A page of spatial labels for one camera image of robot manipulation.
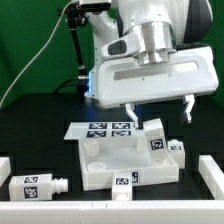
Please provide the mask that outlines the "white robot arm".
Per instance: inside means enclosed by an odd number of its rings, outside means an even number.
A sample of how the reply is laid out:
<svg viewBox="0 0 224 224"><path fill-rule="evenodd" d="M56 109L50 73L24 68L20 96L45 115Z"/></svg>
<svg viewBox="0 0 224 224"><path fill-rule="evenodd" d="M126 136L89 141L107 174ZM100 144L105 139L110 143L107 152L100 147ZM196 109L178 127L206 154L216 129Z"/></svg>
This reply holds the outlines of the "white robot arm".
<svg viewBox="0 0 224 224"><path fill-rule="evenodd" d="M136 104L182 98L191 118L194 98L214 92L218 77L213 52L200 40L213 13L209 0L92 0L118 10L88 14L95 63L85 97L103 108L124 106L139 126Z"/></svg>

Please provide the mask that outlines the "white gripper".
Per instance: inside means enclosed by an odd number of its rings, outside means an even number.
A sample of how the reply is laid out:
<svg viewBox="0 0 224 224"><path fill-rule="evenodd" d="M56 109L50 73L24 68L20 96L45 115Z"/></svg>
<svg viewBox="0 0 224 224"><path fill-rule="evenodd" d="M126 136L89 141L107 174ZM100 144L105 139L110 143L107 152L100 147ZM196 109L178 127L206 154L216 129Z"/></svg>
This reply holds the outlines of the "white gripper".
<svg viewBox="0 0 224 224"><path fill-rule="evenodd" d="M179 50L167 63L141 66L135 53L140 41L130 34L102 47L103 63L93 79L93 95L103 108L125 104L126 114L139 128L135 104L184 96L184 117L192 122L194 95L214 92L219 84L209 46Z"/></svg>

